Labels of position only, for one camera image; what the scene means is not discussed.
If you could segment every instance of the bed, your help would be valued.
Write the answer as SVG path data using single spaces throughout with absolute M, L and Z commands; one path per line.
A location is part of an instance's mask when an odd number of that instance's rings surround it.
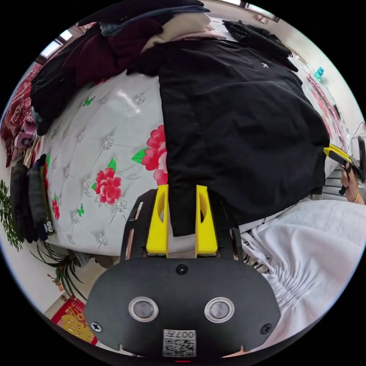
M 233 40 L 220 19 L 211 26 Z M 349 135 L 299 69 L 303 90 L 321 114 L 331 143 L 346 149 Z M 327 100 L 335 104 L 322 87 Z M 39 141 L 34 158 L 47 155 L 46 186 L 56 235 L 50 243 L 79 252 L 119 256 L 124 226 L 137 199 L 167 182 L 166 148 L 158 77 L 120 75 L 84 87 Z M 326 160 L 326 176 L 337 163 Z M 170 252 L 194 248 L 194 238 L 174 238 Z

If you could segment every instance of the window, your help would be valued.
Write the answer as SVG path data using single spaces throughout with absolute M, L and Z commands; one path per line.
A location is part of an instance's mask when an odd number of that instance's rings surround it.
M 269 11 L 266 11 L 258 6 L 255 6 L 255 5 L 252 5 L 249 3 L 245 3 L 245 9 L 248 9 L 248 10 L 252 11 L 253 13 L 264 15 L 267 18 L 272 19 L 272 20 L 274 20 L 276 18 L 276 16 L 274 14 L 270 13 Z
M 267 17 L 268 19 L 273 20 L 274 22 L 279 21 L 279 18 L 277 16 L 275 16 L 274 14 L 270 13 L 269 11 L 266 11 L 258 6 L 247 3 L 245 1 L 241 1 L 241 0 L 216 0 L 216 1 L 237 5 L 240 8 L 250 11 L 253 14 L 263 15 L 263 16 Z
M 72 34 L 66 29 L 60 34 L 60 37 L 62 37 L 65 41 L 68 41 L 70 38 L 72 38 Z
M 59 51 L 64 45 L 73 41 L 74 37 L 68 30 L 62 32 L 54 39 L 35 59 L 36 62 L 43 65 L 52 55 Z
M 49 58 L 54 52 L 62 47 L 62 43 L 57 40 L 52 41 L 42 52 L 41 56 Z

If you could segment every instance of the cable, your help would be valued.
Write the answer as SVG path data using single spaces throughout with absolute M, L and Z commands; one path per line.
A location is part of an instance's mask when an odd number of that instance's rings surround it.
M 361 127 L 361 125 L 362 125 L 362 124 L 363 124 L 363 122 L 361 122 L 361 123 L 358 125 L 356 132 L 353 134 L 353 136 L 352 136 L 352 138 L 351 138 L 351 140 L 350 140 L 350 144 L 348 145 L 347 151 L 348 151 L 348 149 L 349 149 L 349 148 L 350 148 L 350 146 L 351 146 L 352 140 L 353 140 L 354 138 L 358 137 L 358 136 L 363 135 L 363 133 L 361 133 L 361 134 L 359 134 L 359 135 L 355 136 L 355 134 L 357 133 L 357 131 L 359 130 L 359 128 Z

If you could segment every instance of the white blanket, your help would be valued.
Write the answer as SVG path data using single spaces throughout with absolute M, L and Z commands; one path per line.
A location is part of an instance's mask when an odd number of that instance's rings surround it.
M 281 318 L 256 350 L 281 342 L 309 326 L 337 301 L 366 243 L 366 206 L 307 201 L 241 234 L 243 250 L 268 268 Z

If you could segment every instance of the black jacket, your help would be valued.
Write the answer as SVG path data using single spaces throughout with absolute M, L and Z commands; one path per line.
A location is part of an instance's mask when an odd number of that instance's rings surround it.
M 222 21 L 228 32 L 241 44 L 264 51 L 290 70 L 298 72 L 297 67 L 288 59 L 292 57 L 292 52 L 278 37 L 270 34 L 268 30 L 244 24 L 240 20 L 233 22 L 230 20 Z
M 20 240 L 28 243 L 38 240 L 28 196 L 28 168 L 19 161 L 11 168 L 10 205 L 14 226 Z
M 325 182 L 329 135 L 301 80 L 269 54 L 229 41 L 146 51 L 128 72 L 159 75 L 175 236 L 195 230 L 195 185 L 239 224 L 275 214 Z
M 50 59 L 33 78 L 30 99 L 35 112 L 42 118 L 42 122 L 37 124 L 39 136 L 48 132 L 55 118 L 64 111 L 67 103 L 79 90 L 75 83 L 74 70 L 64 69 L 64 62 L 83 39 L 100 32 L 98 24 L 90 28 Z

